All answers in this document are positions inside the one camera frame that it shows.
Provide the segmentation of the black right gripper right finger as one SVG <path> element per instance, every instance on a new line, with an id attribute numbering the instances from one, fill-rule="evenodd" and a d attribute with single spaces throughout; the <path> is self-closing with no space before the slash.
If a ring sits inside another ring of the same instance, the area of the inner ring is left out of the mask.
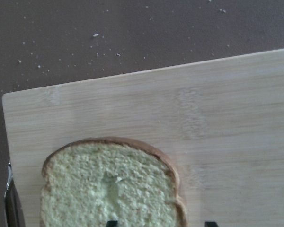
<path id="1" fill-rule="evenodd" d="M 205 227 L 218 227 L 218 224 L 215 221 L 206 221 L 204 223 Z"/>

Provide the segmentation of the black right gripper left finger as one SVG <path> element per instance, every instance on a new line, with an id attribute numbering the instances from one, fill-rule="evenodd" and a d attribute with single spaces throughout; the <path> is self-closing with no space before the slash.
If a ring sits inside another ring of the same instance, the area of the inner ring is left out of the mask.
<path id="1" fill-rule="evenodd" d="M 106 223 L 106 227 L 118 227 L 118 221 L 117 220 L 109 220 Z"/>

